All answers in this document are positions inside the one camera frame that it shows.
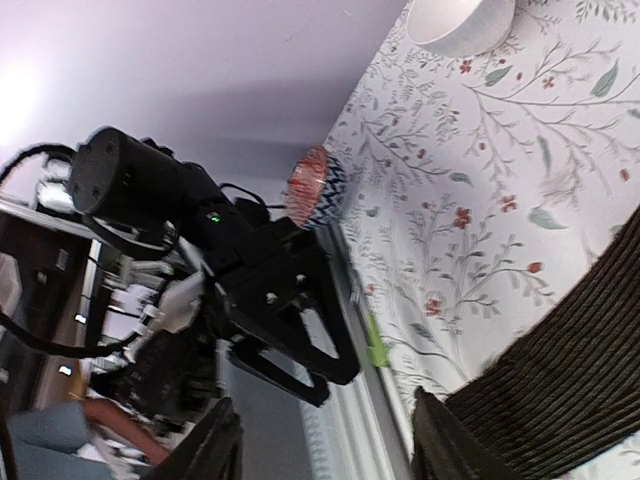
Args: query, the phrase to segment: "patterned cup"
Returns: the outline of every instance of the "patterned cup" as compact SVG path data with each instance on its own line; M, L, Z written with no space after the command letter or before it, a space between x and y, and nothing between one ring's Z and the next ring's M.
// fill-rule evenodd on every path
M289 181L287 215L304 230L331 223L341 212L347 176L324 147L311 150L295 167Z

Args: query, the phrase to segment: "wall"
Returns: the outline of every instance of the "wall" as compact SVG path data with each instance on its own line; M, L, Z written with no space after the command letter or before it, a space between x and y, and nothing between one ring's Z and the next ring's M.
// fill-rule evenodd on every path
M112 124L276 201L404 0L0 2L0 158ZM30 198L38 165L10 193ZM310 473L298 404L243 373L245 478Z

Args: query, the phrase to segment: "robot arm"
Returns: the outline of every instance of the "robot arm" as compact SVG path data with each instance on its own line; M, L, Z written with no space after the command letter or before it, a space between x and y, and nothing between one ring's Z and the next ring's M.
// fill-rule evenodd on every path
M83 222L125 255L159 260L179 237L202 252L212 275L194 322L229 340L230 358L239 367L317 406L329 395L327 381L345 385L358 374L326 254L314 234L289 218L252 225L200 165L180 163L170 150L113 128L79 147L68 187ZM155 246L127 239L102 221L155 239ZM320 316L336 357L311 343L301 318L308 308ZM314 385L268 361L263 353L269 349L304 366Z

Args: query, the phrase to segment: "black cable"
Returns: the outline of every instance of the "black cable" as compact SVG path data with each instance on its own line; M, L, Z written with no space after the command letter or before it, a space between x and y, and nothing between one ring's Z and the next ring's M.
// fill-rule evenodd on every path
M163 248L149 247L135 240L126 239L115 231L102 225L97 219L90 215L82 216L82 223L95 233L103 242L108 243L116 250L121 251L125 255L135 258L136 260L158 261L169 255L180 240L180 225L176 224L175 234L172 241Z
M158 293L154 296L152 300L152 304L154 307L158 307L160 304L160 300L162 296L167 290L169 283L171 281L171 277L167 276L165 281L160 286ZM147 315L145 312L142 312L140 316L140 320L143 325L147 326L151 319L150 315ZM56 355L59 357L65 358L100 358L100 357L108 357L109 355L121 352L135 340L137 340L141 335L140 333L132 332L127 338L120 342L111 343L109 345L98 346L98 347L72 347L69 345L62 345L60 343L50 342L48 340L44 340L36 335L32 334L28 330L22 328L13 320L11 320L7 315L5 315L2 311L0 311L0 326L7 329L9 333L14 335L20 343L23 345L36 350L38 352L46 353L48 355Z
M224 190L225 188L234 188L236 190L241 191L242 193L246 193L247 195L252 197L256 202L258 202L260 205L270 210L284 210L287 208L286 205L267 205L264 199L260 195L252 192L251 190L247 190L246 188L239 187L234 183L221 183L220 185L218 185L218 187L220 187L220 190Z
M107 311L117 313L118 315L122 315L124 317L131 317L131 318L140 318L140 316L142 315L141 313L125 312L124 310L119 310L116 307L107 307Z
M253 199L263 207L267 206L267 204L265 203L265 201L262 199L260 195L258 195L257 193L253 193L251 190L247 190L246 188L239 187L234 183L221 183L220 185L218 185L218 187L220 187L220 190L224 190L225 188L233 188L235 190L239 190L242 193L246 193L250 197L253 197Z
M18 168L22 162L24 162L30 157L33 157L35 155L40 155L42 153L46 153L47 155L49 155L49 157L54 157L57 159L66 158L68 159L69 163L71 163L71 158L73 158L76 152L75 150L73 150L70 147L67 147L66 145L60 145L55 143L44 143L42 145L35 145L33 147L30 147L20 152L13 160L11 160L2 169L2 172L0 173L0 188L2 188L2 186L4 185L4 182L7 180L7 178L9 178L9 175L11 175L11 172L13 172L13 170Z
M96 267L98 267L100 270L102 270L103 272L106 272L107 269L105 268L104 265L102 265L102 263L100 263L98 260L96 260L93 257L87 257L87 260L89 260L91 263L93 263Z
M65 185L67 184L67 180L63 178L50 178L45 181L40 181L40 183L46 183L49 185Z

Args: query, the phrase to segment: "white bowl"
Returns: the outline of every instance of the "white bowl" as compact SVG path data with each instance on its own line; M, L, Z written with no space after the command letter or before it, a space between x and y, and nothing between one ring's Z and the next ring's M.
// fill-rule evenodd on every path
M444 57L470 57L498 47L511 32L516 0L413 0L409 40Z

